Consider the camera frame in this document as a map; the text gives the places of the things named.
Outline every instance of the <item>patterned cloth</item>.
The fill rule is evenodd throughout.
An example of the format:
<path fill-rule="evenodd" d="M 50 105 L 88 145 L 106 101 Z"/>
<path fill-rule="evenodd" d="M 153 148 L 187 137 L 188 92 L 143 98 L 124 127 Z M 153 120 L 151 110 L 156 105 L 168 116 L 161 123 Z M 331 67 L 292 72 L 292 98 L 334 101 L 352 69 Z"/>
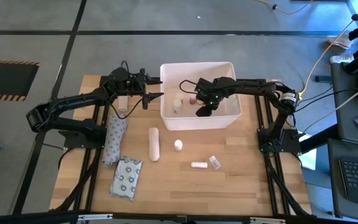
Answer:
<path fill-rule="evenodd" d="M 114 179 L 110 186 L 110 195 L 134 201 L 137 179 L 143 161 L 126 156 L 118 162 Z"/>
<path fill-rule="evenodd" d="M 114 162 L 120 158 L 120 145 L 127 129 L 128 120 L 119 119 L 117 115 L 111 115 L 107 124 L 106 142 L 103 150 L 103 164 L 110 167 Z"/>

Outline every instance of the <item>small white cylinder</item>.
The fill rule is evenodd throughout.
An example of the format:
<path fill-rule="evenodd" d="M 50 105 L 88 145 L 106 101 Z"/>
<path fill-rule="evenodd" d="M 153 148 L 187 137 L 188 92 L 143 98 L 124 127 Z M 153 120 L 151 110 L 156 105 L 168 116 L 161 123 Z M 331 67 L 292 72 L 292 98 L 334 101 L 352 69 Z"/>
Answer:
<path fill-rule="evenodd" d="M 183 148 L 183 143 L 181 140 L 176 140 L 175 143 L 173 143 L 173 145 L 175 146 L 175 149 L 177 151 L 180 151 Z"/>
<path fill-rule="evenodd" d="M 177 100 L 180 100 L 180 103 L 183 104 L 183 99 L 184 99 L 183 94 L 177 93 L 177 94 L 175 95 L 175 98 L 176 98 Z"/>
<path fill-rule="evenodd" d="M 181 113 L 181 101 L 178 99 L 175 99 L 173 101 L 173 112 L 175 114 L 180 114 Z"/>
<path fill-rule="evenodd" d="M 149 158 L 156 162 L 160 158 L 160 142 L 157 128 L 149 129 Z"/>
<path fill-rule="evenodd" d="M 206 162 L 191 162 L 192 168 L 208 168 L 208 163 Z"/>

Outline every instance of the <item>red object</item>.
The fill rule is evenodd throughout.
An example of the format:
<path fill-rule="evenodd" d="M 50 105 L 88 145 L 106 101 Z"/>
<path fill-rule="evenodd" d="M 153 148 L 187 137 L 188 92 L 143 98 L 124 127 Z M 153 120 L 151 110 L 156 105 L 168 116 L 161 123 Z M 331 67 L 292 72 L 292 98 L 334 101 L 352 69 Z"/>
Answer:
<path fill-rule="evenodd" d="M 196 104 L 196 98 L 189 97 L 189 103 L 190 103 L 191 105 Z"/>

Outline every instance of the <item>wooden table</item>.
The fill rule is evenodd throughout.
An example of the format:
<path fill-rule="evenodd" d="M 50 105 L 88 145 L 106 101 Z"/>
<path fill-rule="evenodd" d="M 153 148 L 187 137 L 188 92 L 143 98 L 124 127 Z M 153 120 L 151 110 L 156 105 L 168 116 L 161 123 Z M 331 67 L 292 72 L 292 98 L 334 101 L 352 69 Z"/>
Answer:
<path fill-rule="evenodd" d="M 85 75 L 80 93 L 98 87 L 99 75 Z M 159 86 L 147 91 L 158 92 Z M 129 98 L 129 110 L 139 97 Z M 241 95 L 242 115 L 226 129 L 200 131 L 168 131 L 160 115 L 160 101 L 154 100 L 148 110 L 138 106 L 128 117 L 128 127 L 121 143 L 121 156 L 142 159 L 144 165 L 135 192 L 135 201 L 109 196 L 114 167 L 99 163 L 94 190 L 93 212 L 154 213 L 186 215 L 272 215 L 264 160 L 259 152 L 258 128 L 254 96 Z M 77 109 L 74 119 L 91 118 L 94 106 Z M 160 159 L 149 159 L 149 128 L 160 131 Z M 173 142 L 183 141 L 183 149 L 174 150 Z M 62 161 L 50 208 L 56 208 L 77 184 L 84 149 L 74 149 Z M 193 169 L 192 161 L 208 161 L 212 155 L 222 167 L 214 170 Z M 294 198 L 311 212 L 302 171 L 298 160 L 281 153 L 285 183 Z M 87 187 L 83 191 L 81 208 L 85 206 Z M 278 209 L 282 212 L 276 186 Z"/>

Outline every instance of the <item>white plastic bin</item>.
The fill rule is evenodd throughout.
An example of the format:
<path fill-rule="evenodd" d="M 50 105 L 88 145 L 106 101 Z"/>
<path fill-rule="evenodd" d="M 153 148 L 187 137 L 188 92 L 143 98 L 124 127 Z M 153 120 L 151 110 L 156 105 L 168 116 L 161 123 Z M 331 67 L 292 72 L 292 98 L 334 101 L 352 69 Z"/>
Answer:
<path fill-rule="evenodd" d="M 233 64 L 230 62 L 202 62 L 202 63 L 168 63 L 160 67 L 161 92 L 161 117 L 165 126 L 170 131 L 197 130 L 197 129 L 221 129 L 228 127 L 242 113 L 240 98 L 231 95 L 224 98 L 219 108 L 209 117 L 197 117 L 196 111 L 201 105 L 189 104 L 190 94 L 179 89 L 183 80 L 198 82 L 200 78 L 213 81 L 214 78 L 232 77 L 236 79 Z M 194 91 L 191 83 L 182 84 L 186 91 Z M 173 101 L 176 93 L 184 94 L 182 112 L 173 112 Z"/>

